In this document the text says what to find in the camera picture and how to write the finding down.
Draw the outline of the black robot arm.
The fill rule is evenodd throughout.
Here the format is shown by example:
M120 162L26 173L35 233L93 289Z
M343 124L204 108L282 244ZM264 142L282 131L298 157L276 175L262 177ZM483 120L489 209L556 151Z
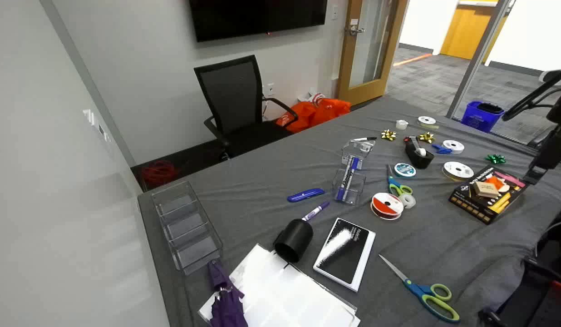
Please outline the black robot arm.
M543 108L543 100L554 93L561 93L561 70L547 71L543 75L541 86L514 104L503 115L503 120L509 122L523 111ZM561 162L561 97L554 106L550 106L547 119L554 124L554 129L547 133L538 144L538 153L523 177L523 182L530 186L536 186L550 169Z

